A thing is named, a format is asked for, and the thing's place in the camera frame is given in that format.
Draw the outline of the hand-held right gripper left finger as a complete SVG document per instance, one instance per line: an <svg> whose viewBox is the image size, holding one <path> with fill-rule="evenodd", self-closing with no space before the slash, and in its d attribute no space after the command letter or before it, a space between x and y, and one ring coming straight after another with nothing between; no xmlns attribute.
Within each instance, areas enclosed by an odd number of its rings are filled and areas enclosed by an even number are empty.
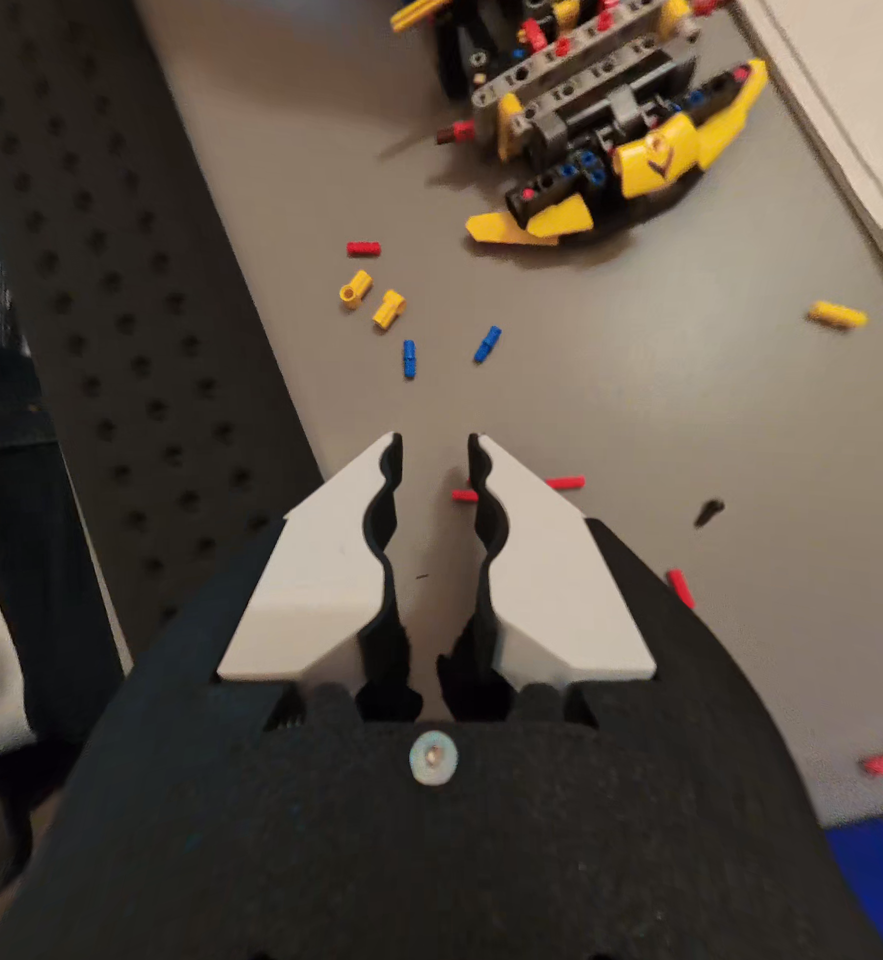
<svg viewBox="0 0 883 960"><path fill-rule="evenodd" d="M402 437L388 432L285 515L220 680L363 687L404 678L387 556L402 469Z"/></svg>

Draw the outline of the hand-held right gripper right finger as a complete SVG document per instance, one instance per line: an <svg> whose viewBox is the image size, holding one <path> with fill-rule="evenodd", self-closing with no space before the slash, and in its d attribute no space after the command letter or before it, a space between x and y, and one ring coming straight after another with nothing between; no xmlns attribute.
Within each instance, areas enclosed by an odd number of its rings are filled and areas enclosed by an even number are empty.
<svg viewBox="0 0 883 960"><path fill-rule="evenodd" d="M588 518L487 434L468 439L483 546L473 661L513 690L649 681L656 661Z"/></svg>

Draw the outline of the yellow lego pin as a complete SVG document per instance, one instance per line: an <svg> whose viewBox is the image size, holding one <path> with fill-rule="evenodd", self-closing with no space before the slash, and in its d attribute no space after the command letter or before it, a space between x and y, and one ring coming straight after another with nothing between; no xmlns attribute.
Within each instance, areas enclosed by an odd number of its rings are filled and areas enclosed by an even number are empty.
<svg viewBox="0 0 883 960"><path fill-rule="evenodd" d="M845 331L862 329L869 321L868 315L861 310L824 300L812 303L806 318L820 326Z"/></svg>

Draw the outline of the black yellow lego car chassis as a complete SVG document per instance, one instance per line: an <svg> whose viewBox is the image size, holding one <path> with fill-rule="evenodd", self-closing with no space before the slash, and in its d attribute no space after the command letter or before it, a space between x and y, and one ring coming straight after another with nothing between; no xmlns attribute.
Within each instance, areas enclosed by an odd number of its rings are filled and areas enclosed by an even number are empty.
<svg viewBox="0 0 883 960"><path fill-rule="evenodd" d="M524 164L503 210L470 217L478 245L602 241L668 210L743 132L768 85L750 58L695 82L715 2L406 2L396 35L427 25L446 97L470 114L438 145Z"/></svg>

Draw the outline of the lego instruction booklet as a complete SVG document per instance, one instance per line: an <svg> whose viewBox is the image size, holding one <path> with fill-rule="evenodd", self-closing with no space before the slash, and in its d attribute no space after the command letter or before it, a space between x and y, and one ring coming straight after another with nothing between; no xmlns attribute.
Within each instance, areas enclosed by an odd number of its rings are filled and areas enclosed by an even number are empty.
<svg viewBox="0 0 883 960"><path fill-rule="evenodd" d="M883 1L730 7L883 258Z"/></svg>

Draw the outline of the black perforated panel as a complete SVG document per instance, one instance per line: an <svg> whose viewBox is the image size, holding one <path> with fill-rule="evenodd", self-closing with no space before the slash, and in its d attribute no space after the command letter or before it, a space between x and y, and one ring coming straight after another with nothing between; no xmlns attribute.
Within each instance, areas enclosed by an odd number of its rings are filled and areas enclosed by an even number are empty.
<svg viewBox="0 0 883 960"><path fill-rule="evenodd" d="M0 256L138 659L323 479L133 2L0 1Z"/></svg>

